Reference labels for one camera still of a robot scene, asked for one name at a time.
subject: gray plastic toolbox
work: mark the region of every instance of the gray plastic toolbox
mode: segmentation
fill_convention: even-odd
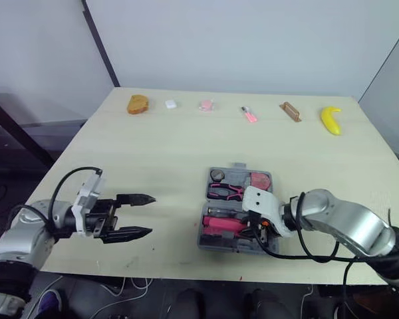
[[[224,176],[220,181],[214,181],[211,178],[212,171],[222,171]],[[242,220],[244,217],[248,217],[248,213],[242,211],[242,200],[237,197],[237,200],[226,200],[226,199],[215,199],[214,196],[207,196],[209,194],[209,186],[215,183],[230,184],[245,189],[251,185],[251,173],[265,174],[270,180],[270,186],[266,189],[267,191],[273,191],[272,175],[268,171],[254,171],[246,168],[244,163],[235,163],[233,167],[211,167],[208,174],[207,185],[205,190],[205,197],[207,202],[203,206],[201,212],[201,221],[199,224],[198,232],[198,247],[201,249],[207,249],[212,251],[229,251],[233,253],[247,253],[247,254],[260,254],[264,255],[265,252],[260,248],[259,244],[255,239],[249,239],[241,236],[235,231],[222,231],[219,234],[213,233],[210,235],[207,233],[207,225],[204,225],[204,217],[218,217],[226,219],[237,219]],[[213,189],[219,196],[228,196],[234,193],[233,191],[225,189]],[[213,212],[209,209],[223,209],[224,212]],[[278,240],[271,235],[267,238],[267,248],[275,253],[278,252]]]

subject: tool kit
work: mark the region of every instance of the tool kit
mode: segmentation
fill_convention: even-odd
[[[235,163],[231,168],[210,168],[205,193],[207,203],[202,209],[198,233],[199,248],[265,254],[249,228],[248,212],[242,210],[243,192],[250,185],[272,192],[272,176],[267,171],[249,170],[244,163]],[[277,238],[265,228],[261,239],[268,249],[277,253]]]

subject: pink object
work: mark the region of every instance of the pink object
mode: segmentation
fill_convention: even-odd
[[[255,117],[255,115],[253,113],[251,113],[248,106],[243,106],[241,109],[243,110],[245,116],[247,117],[248,122],[250,122],[250,123],[257,122],[257,118]]]
[[[218,218],[205,216],[202,221],[204,227],[204,235],[221,235],[224,231],[231,231],[235,235],[247,228],[247,225],[241,224],[239,219],[234,218]]]
[[[231,201],[231,200],[236,200],[236,201],[242,201],[242,197],[244,194],[244,188],[241,186],[234,186],[226,183],[211,183],[209,184],[209,189],[227,189],[229,191],[234,191],[235,194],[228,194],[228,195],[220,195],[218,193],[213,193],[211,191],[208,191],[207,197],[208,198],[214,198],[214,199],[222,199],[224,201]]]
[[[251,186],[267,191],[271,186],[271,179],[263,173],[251,173]]]
[[[213,100],[203,100],[201,101],[201,106],[199,109],[204,112],[210,112],[213,110],[214,102]]]

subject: shoe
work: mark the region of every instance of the shoe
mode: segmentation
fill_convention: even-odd
[[[37,314],[50,309],[56,310],[57,312],[62,311],[62,298],[55,289],[48,289],[41,295]]]
[[[245,296],[243,313],[244,318],[293,318],[276,294],[261,289]]]
[[[166,319],[172,318],[205,318],[205,304],[202,293],[194,289],[182,291],[176,301],[167,309]]]

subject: pink pliers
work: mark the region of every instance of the pink pliers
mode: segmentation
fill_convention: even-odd
[[[213,193],[211,189],[226,189],[230,192],[235,192],[232,194],[222,195],[218,193]],[[210,199],[222,199],[224,201],[242,201],[244,195],[244,188],[241,186],[234,186],[225,183],[210,183],[208,185],[207,198]]]

